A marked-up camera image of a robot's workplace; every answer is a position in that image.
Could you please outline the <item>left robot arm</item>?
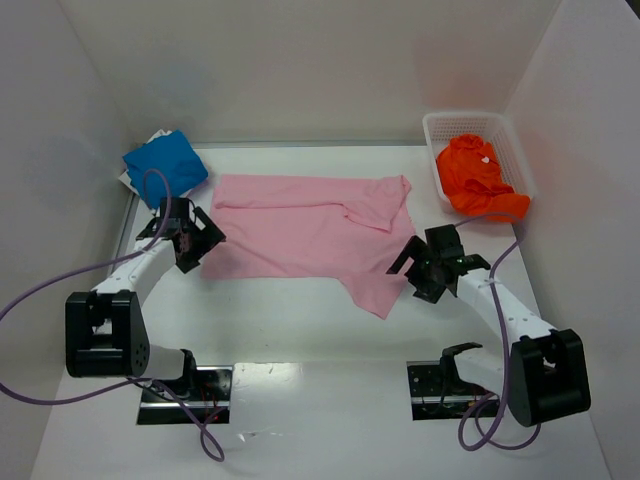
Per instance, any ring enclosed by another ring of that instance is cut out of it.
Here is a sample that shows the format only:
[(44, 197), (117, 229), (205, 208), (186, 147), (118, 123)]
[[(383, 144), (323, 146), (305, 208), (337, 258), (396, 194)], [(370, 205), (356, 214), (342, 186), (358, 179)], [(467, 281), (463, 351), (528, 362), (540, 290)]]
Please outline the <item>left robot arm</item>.
[(66, 369), (74, 378), (117, 377), (194, 384), (196, 361), (187, 349), (150, 343), (142, 306), (161, 278), (176, 268), (187, 274), (226, 240), (187, 198), (161, 200), (159, 215), (137, 236), (131, 259), (89, 292), (65, 304)]

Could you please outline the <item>pink t-shirt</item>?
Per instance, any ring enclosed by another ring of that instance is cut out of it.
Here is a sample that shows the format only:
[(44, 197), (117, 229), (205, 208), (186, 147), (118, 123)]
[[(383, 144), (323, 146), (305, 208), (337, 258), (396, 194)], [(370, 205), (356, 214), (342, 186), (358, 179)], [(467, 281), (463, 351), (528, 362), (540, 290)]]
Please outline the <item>pink t-shirt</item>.
[(402, 176), (379, 179), (226, 174), (210, 216), (226, 235), (208, 253), (208, 280), (332, 278), (384, 319), (405, 281), (388, 269), (414, 235)]

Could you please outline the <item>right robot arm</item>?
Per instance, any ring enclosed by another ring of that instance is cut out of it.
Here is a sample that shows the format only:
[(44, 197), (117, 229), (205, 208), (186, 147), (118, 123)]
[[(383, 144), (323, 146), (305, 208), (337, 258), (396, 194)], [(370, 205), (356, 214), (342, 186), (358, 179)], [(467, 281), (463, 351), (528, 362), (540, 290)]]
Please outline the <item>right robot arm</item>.
[(443, 350), (443, 386), (473, 384), (505, 400), (524, 427), (586, 412), (591, 392), (584, 346), (572, 329), (559, 330), (533, 313), (496, 276), (497, 266), (464, 251), (452, 224), (412, 236), (389, 273), (402, 273), (414, 297), (431, 304), (445, 292), (471, 307), (496, 334), (495, 356), (477, 342)]

